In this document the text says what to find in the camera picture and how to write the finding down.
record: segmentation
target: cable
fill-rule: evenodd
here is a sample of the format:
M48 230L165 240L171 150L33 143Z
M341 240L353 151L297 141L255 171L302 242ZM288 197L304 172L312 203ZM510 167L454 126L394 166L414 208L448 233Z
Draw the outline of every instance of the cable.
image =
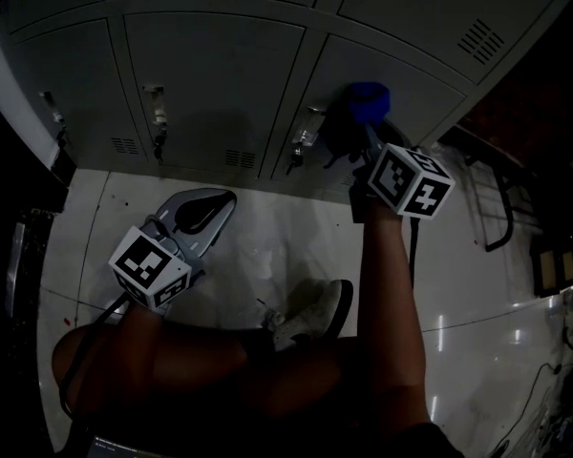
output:
M520 417L509 428L509 430L505 433L505 435L499 440L499 442L497 443L497 445L493 449L493 452L490 455L491 458L499 458L507 450L507 447L509 446L509 440L506 441L503 447L501 445L503 445L503 442L507 439L507 437L514 430L514 428L520 423L522 417L524 417L524 413L526 412L526 408L528 407L528 404L530 403L531 398L533 397L533 391L535 390L535 385L537 384L537 380L539 379L539 376L541 375L541 371L543 370L544 366L550 368L554 372L554 375L558 375L563 368L566 368L568 366L573 366L573 363L557 364L556 367L552 366L550 363L544 363L539 367L539 369L537 370L537 375L535 376L535 380L533 380L533 384L531 385L531 391L529 392L528 397L526 398L526 402L524 403L524 408L520 413Z
M544 363L539 367L539 369L537 370L537 375L535 376L535 380L533 380L533 384L531 385L531 391L528 393L528 397L526 398L526 402L524 403L524 408L522 409L522 412L520 413L520 417L509 428L509 430L505 433L505 435L499 440L499 442L497 443L497 445L493 449L492 454L490 455L491 458L499 458L500 456L502 456L502 454L505 452L505 450L507 450L507 447L509 446L509 441L507 442L506 446L501 447L501 445L503 444L503 441L505 441L507 439L507 437L510 435L510 433L514 430L514 428L520 423L520 421L522 420L522 417L524 417L524 412L526 412L526 408L528 407L528 404L530 403L531 398L533 397L533 391L535 390L535 385L537 384L537 380L539 379L539 376L541 375L541 371L543 370L543 368L545 366L547 366L552 371L554 371L555 374L557 374L558 372L561 371L560 365L558 365L556 368L553 368L550 363Z
M66 372L64 379L61 381L61 385L59 386L59 403L61 404L61 408L64 410L66 415L71 419L74 419L72 412L68 409L68 405L66 403L66 398L68 395L68 387L73 381L74 375L76 371L80 367L80 364L83 363L83 359L85 355L92 347L94 339L96 338L97 333L99 332L99 328L106 322L106 320L115 312L118 308L120 308L124 303L129 300L130 296L127 292L123 292L121 296L113 302L113 304L108 307L101 316L97 318L97 320L89 326L85 336L80 341L78 345L78 349L76 350L73 358L73 362L70 364L70 368Z
M412 280L412 288L414 288L414 266L416 262L416 246L418 245L418 226L420 219L410 218L410 279Z

